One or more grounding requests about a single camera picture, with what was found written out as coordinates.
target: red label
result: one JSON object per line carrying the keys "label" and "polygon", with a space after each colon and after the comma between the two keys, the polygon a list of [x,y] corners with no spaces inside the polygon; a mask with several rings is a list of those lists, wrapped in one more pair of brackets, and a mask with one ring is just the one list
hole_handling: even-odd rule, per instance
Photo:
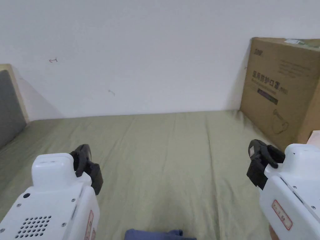
{"label": "red label", "polygon": [[90,238],[92,221],[93,221],[93,212],[92,212],[92,210],[90,210],[90,214],[89,214],[89,218],[88,218],[88,224],[87,224],[87,230],[85,232],[84,240],[89,240],[89,238]]}
{"label": "red label", "polygon": [[289,216],[285,213],[283,208],[280,206],[277,200],[274,200],[272,203],[272,208],[275,211],[275,213],[278,215],[280,220],[282,221],[285,228],[289,231],[293,225],[291,219]]}
{"label": "red label", "polygon": [[93,229],[91,240],[95,240],[95,239],[96,239],[96,231]]}

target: white plastic casing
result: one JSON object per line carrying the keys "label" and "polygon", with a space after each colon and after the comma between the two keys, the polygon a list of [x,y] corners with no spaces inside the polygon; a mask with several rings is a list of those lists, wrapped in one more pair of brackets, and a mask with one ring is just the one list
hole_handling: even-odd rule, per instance
{"label": "white plastic casing", "polygon": [[320,239],[320,149],[291,144],[277,169],[268,165],[260,206],[280,240]]}
{"label": "white plastic casing", "polygon": [[70,154],[39,155],[32,165],[32,181],[0,223],[1,240],[95,239],[97,198],[90,176],[84,172],[76,177]]}

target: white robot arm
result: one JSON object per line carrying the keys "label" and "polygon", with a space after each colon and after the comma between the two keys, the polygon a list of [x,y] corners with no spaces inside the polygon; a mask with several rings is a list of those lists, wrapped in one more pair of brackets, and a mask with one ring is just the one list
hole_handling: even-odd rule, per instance
{"label": "white robot arm", "polygon": [[103,180],[88,145],[71,154],[39,155],[33,186],[22,193],[0,223],[0,239],[94,240]]}
{"label": "white robot arm", "polygon": [[280,240],[320,240],[320,149],[291,144],[285,154],[252,140],[247,176],[259,187],[260,207]]}

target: bed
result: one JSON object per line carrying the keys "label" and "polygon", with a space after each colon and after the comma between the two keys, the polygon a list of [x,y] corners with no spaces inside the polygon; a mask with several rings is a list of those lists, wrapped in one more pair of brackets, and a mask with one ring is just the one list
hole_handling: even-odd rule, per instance
{"label": "bed", "polygon": [[0,149],[0,219],[32,184],[37,155],[88,143],[104,179],[98,240],[123,239],[130,228],[270,239],[246,176],[252,139],[268,142],[239,111],[33,121]]}

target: white wall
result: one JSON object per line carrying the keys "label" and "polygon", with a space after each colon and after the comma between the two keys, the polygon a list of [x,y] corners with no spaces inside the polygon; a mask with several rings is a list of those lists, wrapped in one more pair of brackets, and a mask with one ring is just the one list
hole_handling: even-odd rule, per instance
{"label": "white wall", "polygon": [[320,37],[319,8],[319,0],[2,0],[0,63],[15,67],[31,120],[237,109],[249,39]]}

